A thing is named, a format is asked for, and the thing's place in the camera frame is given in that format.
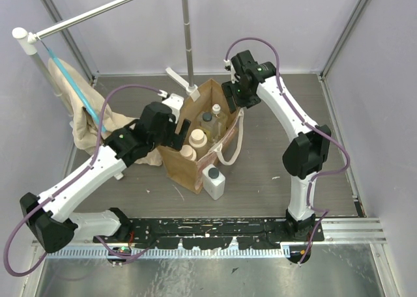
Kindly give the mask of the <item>beige bottle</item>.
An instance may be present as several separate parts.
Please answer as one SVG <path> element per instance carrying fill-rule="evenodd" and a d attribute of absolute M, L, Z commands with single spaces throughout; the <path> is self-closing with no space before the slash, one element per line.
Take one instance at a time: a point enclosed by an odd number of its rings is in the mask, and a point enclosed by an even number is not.
<path fill-rule="evenodd" d="M 188 138 L 188 142 L 189 145 L 197 152 L 197 157 L 199 159 L 207 153 L 208 139 L 204 131 L 201 129 L 194 129 Z"/>
<path fill-rule="evenodd" d="M 190 145 L 183 145 L 180 150 L 180 154 L 182 157 L 190 161 L 196 161 L 197 159 L 197 152 Z"/>

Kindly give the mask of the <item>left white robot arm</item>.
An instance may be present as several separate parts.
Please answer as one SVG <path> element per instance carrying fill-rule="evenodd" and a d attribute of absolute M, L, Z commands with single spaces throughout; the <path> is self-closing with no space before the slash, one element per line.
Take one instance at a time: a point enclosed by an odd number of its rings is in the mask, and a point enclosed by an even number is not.
<path fill-rule="evenodd" d="M 112 132 L 90 160 L 60 183 L 39 195 L 20 199 L 26 224 L 46 253 L 55 253 L 74 240 L 106 236 L 124 242 L 132 223 L 118 208 L 103 212 L 76 213 L 75 209 L 102 184 L 144 158 L 156 147 L 180 150 L 191 126 L 171 107 L 152 102 L 140 118 Z"/>

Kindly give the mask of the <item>clear bottle dark cap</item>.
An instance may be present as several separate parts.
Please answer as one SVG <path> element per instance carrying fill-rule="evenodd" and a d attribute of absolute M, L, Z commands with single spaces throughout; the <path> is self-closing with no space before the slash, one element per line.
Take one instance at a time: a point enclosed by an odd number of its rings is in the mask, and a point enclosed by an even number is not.
<path fill-rule="evenodd" d="M 226 132 L 227 116 L 223 112 L 220 112 L 217 115 L 209 112 L 202 112 L 199 124 L 208 140 L 211 143 L 215 143 L 219 141 Z"/>

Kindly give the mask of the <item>beige bottle front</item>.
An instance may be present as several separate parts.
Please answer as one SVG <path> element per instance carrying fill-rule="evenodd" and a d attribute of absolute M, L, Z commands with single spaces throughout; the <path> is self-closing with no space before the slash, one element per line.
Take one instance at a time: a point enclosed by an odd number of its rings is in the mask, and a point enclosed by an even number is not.
<path fill-rule="evenodd" d="M 190 145 L 183 145 L 180 150 L 180 154 L 182 157 L 190 161 L 196 161 L 197 159 L 197 152 Z"/>

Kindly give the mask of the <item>brown canvas tote bag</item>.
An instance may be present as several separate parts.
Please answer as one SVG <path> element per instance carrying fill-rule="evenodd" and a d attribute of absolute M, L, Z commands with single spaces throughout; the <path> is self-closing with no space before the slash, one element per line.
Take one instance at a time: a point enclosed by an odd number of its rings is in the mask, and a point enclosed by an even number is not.
<path fill-rule="evenodd" d="M 198 92 L 199 98 L 193 100 L 187 97 L 180 110 L 179 125 L 186 119 L 191 122 L 184 143 L 188 145 L 192 131 L 199 128 L 200 113 L 210 111 L 214 104 L 218 104 L 221 110 L 226 112 L 226 133 L 217 142 L 210 142 L 201 150 L 197 149 L 196 161 L 185 158 L 172 148 L 158 147 L 168 177 L 196 194 L 203 188 L 204 168 L 210 164 L 233 165 L 236 162 L 242 148 L 244 122 L 243 109 L 238 109 L 234 113 L 229 112 L 227 100 L 218 82 L 210 79 L 198 87 Z"/>

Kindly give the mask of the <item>clear bottle white cap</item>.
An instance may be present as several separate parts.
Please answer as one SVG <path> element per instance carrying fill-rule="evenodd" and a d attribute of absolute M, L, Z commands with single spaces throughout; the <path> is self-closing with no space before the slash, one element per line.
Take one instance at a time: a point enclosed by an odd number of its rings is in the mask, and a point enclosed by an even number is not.
<path fill-rule="evenodd" d="M 223 112 L 219 104 L 214 104 L 212 106 L 212 115 L 216 117 L 218 120 L 222 120 L 224 122 L 227 121 L 227 115 Z"/>

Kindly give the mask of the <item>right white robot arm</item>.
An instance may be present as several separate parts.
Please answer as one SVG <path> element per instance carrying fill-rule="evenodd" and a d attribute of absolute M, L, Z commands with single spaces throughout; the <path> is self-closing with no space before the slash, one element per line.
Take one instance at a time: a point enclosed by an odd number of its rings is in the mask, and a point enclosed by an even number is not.
<path fill-rule="evenodd" d="M 285 212 L 285 231 L 294 241 L 303 239 L 315 225 L 314 176 L 327 161 L 331 131 L 319 126 L 293 98 L 271 62 L 259 64 L 250 51 L 225 59 L 231 79 L 222 83 L 230 112 L 264 102 L 283 126 L 289 146 L 282 156 L 291 176 L 291 198 Z"/>

